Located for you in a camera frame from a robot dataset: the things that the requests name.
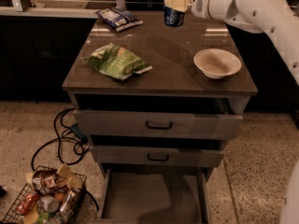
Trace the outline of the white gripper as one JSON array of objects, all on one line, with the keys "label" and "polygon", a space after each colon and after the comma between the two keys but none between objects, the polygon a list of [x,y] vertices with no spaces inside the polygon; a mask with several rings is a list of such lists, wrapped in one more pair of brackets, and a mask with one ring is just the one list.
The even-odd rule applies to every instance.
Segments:
[{"label": "white gripper", "polygon": [[191,2],[191,12],[201,19],[224,20],[231,0],[164,0],[166,7],[186,12]]}]

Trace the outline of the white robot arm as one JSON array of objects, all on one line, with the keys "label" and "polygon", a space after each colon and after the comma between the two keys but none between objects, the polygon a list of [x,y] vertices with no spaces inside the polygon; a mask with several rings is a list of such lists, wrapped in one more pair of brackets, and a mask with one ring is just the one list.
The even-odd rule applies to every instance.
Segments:
[{"label": "white robot arm", "polygon": [[[164,0],[178,11],[260,30],[299,76],[298,18],[286,0]],[[285,114],[248,113],[226,150],[224,168],[235,224],[298,224],[299,132]]]}]

